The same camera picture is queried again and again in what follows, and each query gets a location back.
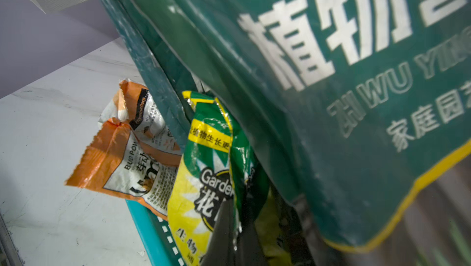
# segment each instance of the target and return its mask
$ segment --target yellow stripe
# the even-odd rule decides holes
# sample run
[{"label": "yellow stripe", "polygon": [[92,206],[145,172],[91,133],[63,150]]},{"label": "yellow stripe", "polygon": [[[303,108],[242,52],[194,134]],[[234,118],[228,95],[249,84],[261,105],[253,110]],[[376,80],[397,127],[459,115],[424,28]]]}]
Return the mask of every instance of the yellow stripe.
[{"label": "yellow stripe", "polygon": [[190,98],[191,101],[196,105],[197,103],[212,104],[214,99],[204,99],[204,98]]},{"label": "yellow stripe", "polygon": [[232,124],[229,121],[229,115],[227,115],[227,112],[226,112],[226,110],[224,110],[224,107],[222,106],[219,99],[216,97],[215,100],[216,100],[216,103],[218,104],[219,108],[221,109],[221,113],[222,113],[222,116],[224,117],[224,120],[226,120],[227,126],[229,127],[229,131],[231,133],[231,136],[234,136],[233,130],[232,130]]},{"label": "yellow stripe", "polygon": [[191,122],[188,139],[197,144],[227,153],[229,153],[229,149],[232,145],[232,137],[196,119],[193,119]]},{"label": "yellow stripe", "polygon": [[396,213],[390,218],[389,222],[385,227],[377,234],[373,239],[371,239],[366,245],[360,247],[353,247],[343,244],[337,244],[333,241],[324,239],[326,244],[331,246],[334,249],[344,252],[353,252],[353,253],[367,253],[381,244],[394,230],[397,223],[402,219],[404,211],[409,207],[409,205],[415,200],[415,197],[429,184],[437,180],[443,173],[454,167],[457,163],[463,160],[466,156],[471,153],[471,140],[468,140],[467,143],[453,151],[448,156],[444,157],[438,164],[436,164],[428,172],[420,176],[414,181],[414,185],[410,189],[407,196],[403,199],[401,204],[399,204]]},{"label": "yellow stripe", "polygon": [[191,91],[190,90],[183,91],[181,94],[183,95],[183,98],[185,98],[185,99],[191,98]]}]

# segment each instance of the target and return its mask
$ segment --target black object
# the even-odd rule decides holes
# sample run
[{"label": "black object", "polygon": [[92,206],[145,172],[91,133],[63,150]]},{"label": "black object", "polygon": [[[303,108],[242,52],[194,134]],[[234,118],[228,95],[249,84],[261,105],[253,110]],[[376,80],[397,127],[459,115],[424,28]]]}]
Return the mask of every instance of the black object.
[{"label": "black object", "polygon": [[248,214],[241,216],[243,230],[239,234],[237,251],[233,246],[234,200],[230,199],[221,204],[218,222],[201,266],[268,266],[253,220],[250,218],[249,208],[243,206]]}]

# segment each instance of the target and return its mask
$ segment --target yellow label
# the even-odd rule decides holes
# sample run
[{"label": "yellow label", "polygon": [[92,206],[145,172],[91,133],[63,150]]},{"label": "yellow label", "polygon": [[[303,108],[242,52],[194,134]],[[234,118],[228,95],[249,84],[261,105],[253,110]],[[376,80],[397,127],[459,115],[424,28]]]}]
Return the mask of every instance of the yellow label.
[{"label": "yellow label", "polygon": [[255,230],[263,254],[270,266],[292,265],[290,254],[277,243],[280,235],[282,235],[279,223],[276,201],[270,188],[262,210],[254,222]]},{"label": "yellow label", "polygon": [[227,153],[229,153],[229,149],[232,145],[232,138],[229,135],[196,119],[193,119],[191,122],[188,139],[197,144]]},{"label": "yellow label", "polygon": [[168,203],[169,227],[187,265],[199,265],[206,254],[212,232],[195,211],[201,182],[191,175],[182,158]]}]

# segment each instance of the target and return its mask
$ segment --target orange bag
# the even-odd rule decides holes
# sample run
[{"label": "orange bag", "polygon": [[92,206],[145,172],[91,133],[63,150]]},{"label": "orange bag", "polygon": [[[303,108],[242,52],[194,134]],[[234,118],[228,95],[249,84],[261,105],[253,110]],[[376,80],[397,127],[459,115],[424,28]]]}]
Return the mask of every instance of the orange bag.
[{"label": "orange bag", "polygon": [[136,200],[167,220],[179,161],[180,156],[141,146],[129,125],[106,121],[65,185]]},{"label": "orange bag", "polygon": [[98,122],[108,120],[128,124],[143,146],[148,145],[178,156],[182,154],[144,85],[129,79],[121,81],[119,91],[103,110]]}]

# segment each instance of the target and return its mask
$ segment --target green bag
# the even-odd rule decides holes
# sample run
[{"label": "green bag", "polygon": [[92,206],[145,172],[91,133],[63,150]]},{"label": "green bag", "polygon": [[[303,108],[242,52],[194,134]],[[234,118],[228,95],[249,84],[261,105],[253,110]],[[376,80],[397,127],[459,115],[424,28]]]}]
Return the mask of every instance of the green bag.
[{"label": "green bag", "polygon": [[168,216],[185,261],[201,264],[215,224],[224,217],[220,214],[221,205],[233,198],[235,245],[239,231],[244,230],[240,218],[247,216],[253,220],[268,263],[292,265],[290,255],[279,245],[282,232],[270,181],[238,122],[217,98],[191,91],[185,91],[183,96],[195,116],[169,200]]},{"label": "green bag", "polygon": [[311,245],[316,226],[354,264],[403,263],[400,240],[409,264],[471,264],[469,0],[116,1],[168,77],[221,98]]}]

